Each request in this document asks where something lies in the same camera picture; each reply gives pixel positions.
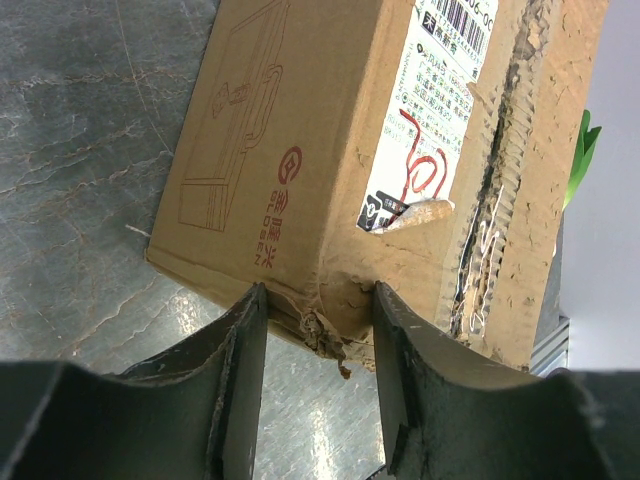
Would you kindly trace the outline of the green bok choy leaf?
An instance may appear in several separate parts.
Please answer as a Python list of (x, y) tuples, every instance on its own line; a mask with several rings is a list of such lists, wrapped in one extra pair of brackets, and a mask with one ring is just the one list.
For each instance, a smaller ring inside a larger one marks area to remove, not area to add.
[(586, 176), (593, 155), (595, 153), (596, 143), (601, 133), (602, 127), (596, 126), (591, 128), (590, 121), (591, 112), (585, 109), (583, 111), (576, 141), (572, 167), (569, 174), (568, 186), (563, 202), (563, 209), (567, 208), (567, 206), (575, 196), (577, 189)]

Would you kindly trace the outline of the aluminium frame post right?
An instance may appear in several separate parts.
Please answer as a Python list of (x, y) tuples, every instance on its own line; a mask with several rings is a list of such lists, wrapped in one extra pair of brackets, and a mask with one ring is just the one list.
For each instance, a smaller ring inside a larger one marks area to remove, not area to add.
[(568, 368), (570, 319), (559, 317), (559, 325), (548, 335), (537, 341), (531, 355), (529, 372), (538, 377), (547, 377), (555, 370)]

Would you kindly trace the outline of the brown cardboard express box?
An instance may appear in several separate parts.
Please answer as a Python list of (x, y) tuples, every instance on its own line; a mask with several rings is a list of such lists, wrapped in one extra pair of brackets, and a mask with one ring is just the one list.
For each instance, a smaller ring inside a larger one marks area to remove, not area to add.
[(373, 290), (531, 362), (605, 1), (224, 1), (146, 257), (374, 363)]

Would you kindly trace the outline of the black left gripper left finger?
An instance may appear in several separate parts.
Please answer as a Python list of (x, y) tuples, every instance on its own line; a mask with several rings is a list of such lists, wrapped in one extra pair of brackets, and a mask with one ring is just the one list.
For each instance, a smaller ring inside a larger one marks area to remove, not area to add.
[(5, 479), (248, 479), (265, 365), (265, 287), (119, 374), (1, 366)]

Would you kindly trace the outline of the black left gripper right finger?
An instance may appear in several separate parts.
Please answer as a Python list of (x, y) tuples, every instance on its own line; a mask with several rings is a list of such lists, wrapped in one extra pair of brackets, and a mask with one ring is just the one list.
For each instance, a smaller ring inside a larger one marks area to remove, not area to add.
[(423, 320), (385, 283), (373, 333), (390, 479), (635, 479), (639, 375), (490, 360)]

